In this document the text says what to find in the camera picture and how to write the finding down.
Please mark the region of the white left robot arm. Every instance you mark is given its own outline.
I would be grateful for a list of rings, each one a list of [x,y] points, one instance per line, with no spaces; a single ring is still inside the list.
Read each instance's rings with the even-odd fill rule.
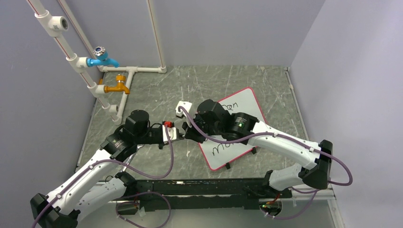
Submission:
[[[145,110],[134,110],[125,123],[106,137],[91,159],[67,181],[47,194],[36,194],[30,200],[34,218],[32,227],[75,228],[88,214],[103,204],[120,197],[129,200],[136,195],[136,180],[120,171],[103,186],[94,186],[101,177],[123,166],[144,177],[162,179],[172,171],[171,164],[165,174],[156,176],[130,166],[138,149],[144,145],[168,145],[173,153],[173,142],[182,140],[183,134],[174,123],[163,121],[152,125]]]

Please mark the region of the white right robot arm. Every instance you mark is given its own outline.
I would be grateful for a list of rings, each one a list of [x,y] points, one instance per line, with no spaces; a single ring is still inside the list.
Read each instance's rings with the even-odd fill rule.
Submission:
[[[196,112],[191,103],[181,101],[176,115],[185,119],[186,139],[260,147],[292,159],[293,166],[267,172],[262,183],[262,192],[267,197],[301,184],[324,190],[330,183],[332,143],[329,141],[311,142],[294,137],[250,114],[231,114],[211,99],[202,102]]]

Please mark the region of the silver combination wrench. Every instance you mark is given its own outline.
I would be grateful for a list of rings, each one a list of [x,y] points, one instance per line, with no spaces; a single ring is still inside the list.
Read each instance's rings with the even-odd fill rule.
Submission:
[[[126,169],[127,169],[127,166],[129,166],[130,165],[130,163],[132,162],[132,160],[133,160],[133,158],[134,158],[134,154],[132,154],[131,156],[129,156],[125,161],[124,161],[124,163],[126,164],[126,166],[122,166],[122,169],[121,169],[121,172],[124,172],[124,171],[126,171]]]

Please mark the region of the orange brass faucet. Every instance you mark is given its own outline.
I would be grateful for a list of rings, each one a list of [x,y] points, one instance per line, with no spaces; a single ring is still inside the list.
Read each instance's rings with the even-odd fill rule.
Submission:
[[[115,80],[116,80],[115,86],[101,85],[102,91],[104,93],[123,92],[125,95],[130,94],[129,88],[125,85],[126,77],[124,75],[118,74],[115,77]]]

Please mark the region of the blue plastic faucet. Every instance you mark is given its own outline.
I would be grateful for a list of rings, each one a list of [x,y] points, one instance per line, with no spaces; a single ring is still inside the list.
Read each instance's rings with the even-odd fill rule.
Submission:
[[[93,50],[93,54],[95,55],[95,59],[87,58],[86,64],[88,67],[94,66],[113,66],[115,68],[119,67],[119,63],[108,56],[108,52],[102,46],[97,46]]]

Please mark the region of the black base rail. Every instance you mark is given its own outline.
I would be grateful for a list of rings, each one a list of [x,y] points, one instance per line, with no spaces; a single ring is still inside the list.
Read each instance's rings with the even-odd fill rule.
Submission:
[[[137,180],[118,200],[138,202],[147,212],[166,209],[259,209],[267,201],[292,198],[291,190],[276,191],[264,178]]]

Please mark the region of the white PVC pipe frame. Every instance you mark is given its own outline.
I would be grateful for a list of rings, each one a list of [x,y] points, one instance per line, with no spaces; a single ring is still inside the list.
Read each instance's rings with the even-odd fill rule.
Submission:
[[[159,42],[157,20],[154,16],[154,6],[151,0],[148,0],[146,3],[157,46],[160,63],[159,67],[120,66],[116,60],[108,55],[108,52],[104,47],[92,47],[89,39],[84,34],[83,29],[80,27],[65,0],[58,1],[65,16],[51,15],[39,0],[27,0],[26,2],[33,10],[35,18],[61,49],[66,57],[66,61],[74,71],[80,75],[92,96],[96,98],[99,104],[101,104],[102,109],[106,112],[107,116],[111,118],[115,125],[119,125],[122,122],[125,103],[130,93],[129,88],[135,73],[151,72],[163,74],[167,71],[163,51]],[[69,27],[72,27],[77,32],[81,41],[89,51],[89,57],[79,57],[64,38],[63,32],[68,31]],[[96,67],[102,73],[127,72],[128,76],[118,75],[116,77],[115,86],[106,86],[104,84],[96,83],[92,79],[87,72],[87,69],[91,67]]]

